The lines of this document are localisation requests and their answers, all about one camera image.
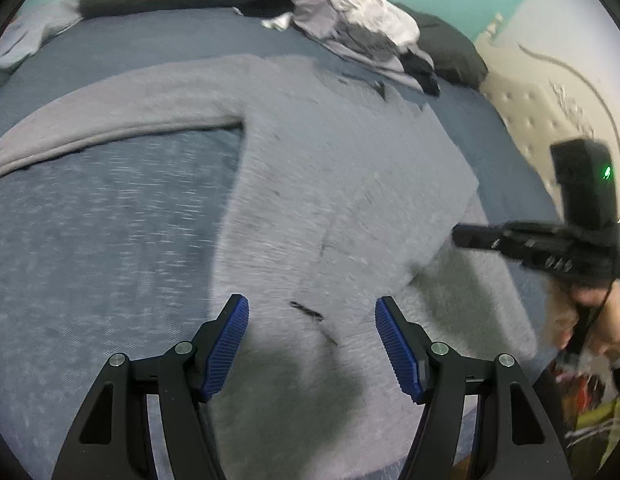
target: mattress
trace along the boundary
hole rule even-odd
[[[337,73],[380,78],[295,30],[266,30],[231,9],[95,18],[44,46],[0,89],[0,137],[39,107],[109,76],[246,53],[299,54]],[[397,88],[436,112],[479,181],[488,220],[557,220],[492,105],[471,89],[440,87],[438,98]],[[160,354],[209,319],[216,228],[240,137],[237,129],[138,137],[0,179],[0,431],[35,479],[50,476],[71,422],[69,415],[60,424],[56,407],[75,413],[109,354]],[[80,264],[73,254],[82,256]],[[196,272],[184,257],[200,263]],[[510,272],[538,333],[542,281],[517,266]],[[539,352],[531,378],[551,356]],[[395,478],[397,468],[367,478]]]

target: crumpled clothes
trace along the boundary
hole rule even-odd
[[[399,48],[385,34],[371,32],[359,23],[340,21],[334,27],[333,35],[343,46],[372,61],[388,62],[400,54]]]
[[[274,30],[287,30],[292,22],[292,12],[284,12],[282,15],[270,20],[261,20],[261,25],[265,28],[273,28]]]
[[[417,22],[387,0],[330,0],[345,21],[381,32],[402,52],[419,39]]]
[[[57,0],[14,20],[0,38],[0,86],[43,44],[82,19],[79,0]]]

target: hand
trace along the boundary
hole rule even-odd
[[[570,341],[572,329],[578,320],[575,302],[583,306],[599,306],[607,293],[606,288],[566,286],[551,280],[548,290],[546,336],[557,348],[563,349]],[[620,358],[620,289],[613,285],[594,327],[590,329],[587,348],[595,355],[605,355],[611,363]]]

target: finger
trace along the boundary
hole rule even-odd
[[[574,285],[572,287],[572,297],[574,301],[584,306],[599,306],[603,303],[608,290],[606,288],[586,288]]]
[[[571,337],[572,337],[571,330],[560,332],[555,339],[554,346],[557,347],[559,350],[563,350],[565,347],[568,346],[568,343],[570,342]]]
[[[609,343],[599,339],[596,335],[589,338],[587,347],[594,355],[603,355],[610,349]]]
[[[564,282],[559,280],[548,280],[548,295],[554,298],[563,296],[570,297],[570,287],[566,287]]]
[[[577,323],[579,316],[574,301],[565,292],[556,289],[549,292],[546,303],[546,325],[554,332],[571,330]]]

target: tufted headboard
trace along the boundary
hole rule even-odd
[[[562,212],[550,144],[573,137],[605,142],[612,153],[620,214],[620,130],[605,99],[578,70],[524,46],[492,44],[500,15],[474,42],[488,66],[480,91],[494,105],[522,155]]]

